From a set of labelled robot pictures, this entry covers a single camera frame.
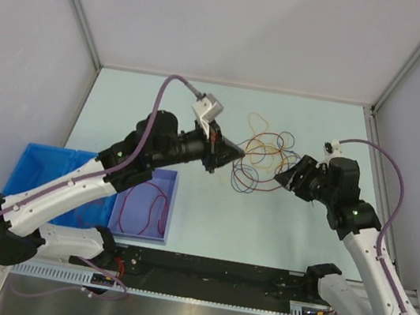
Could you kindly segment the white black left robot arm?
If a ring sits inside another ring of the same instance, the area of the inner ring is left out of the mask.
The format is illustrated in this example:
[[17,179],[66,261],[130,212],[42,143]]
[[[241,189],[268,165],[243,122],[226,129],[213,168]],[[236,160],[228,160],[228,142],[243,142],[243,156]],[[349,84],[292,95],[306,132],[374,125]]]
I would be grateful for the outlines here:
[[29,191],[0,193],[0,265],[44,257],[98,268],[113,263],[117,246],[108,227],[54,226],[57,216],[152,180],[157,168],[200,161],[213,173],[241,159],[244,151],[223,136],[217,122],[178,130],[168,111],[151,113],[128,136],[74,171]]

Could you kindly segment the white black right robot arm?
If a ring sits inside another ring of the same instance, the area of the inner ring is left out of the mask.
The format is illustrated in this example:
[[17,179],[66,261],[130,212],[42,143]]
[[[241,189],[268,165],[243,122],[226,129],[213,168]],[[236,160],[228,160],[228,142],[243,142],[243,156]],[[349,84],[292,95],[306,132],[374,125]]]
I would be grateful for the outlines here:
[[309,267],[313,277],[303,281],[302,293],[309,302],[329,303],[337,315],[419,315],[384,247],[373,206],[360,198],[359,177],[355,160],[340,156],[318,163],[307,155],[274,177],[297,197],[326,207],[329,226],[350,253],[367,298],[356,295],[333,264]]

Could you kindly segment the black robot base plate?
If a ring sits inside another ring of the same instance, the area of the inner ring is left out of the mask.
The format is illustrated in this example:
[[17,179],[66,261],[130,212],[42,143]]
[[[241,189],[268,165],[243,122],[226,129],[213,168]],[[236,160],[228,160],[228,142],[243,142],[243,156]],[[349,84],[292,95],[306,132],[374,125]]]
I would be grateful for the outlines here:
[[259,304],[293,301],[328,304],[305,276],[277,268],[123,245],[90,261],[105,270],[122,266],[121,281],[145,287],[213,298],[244,298]]

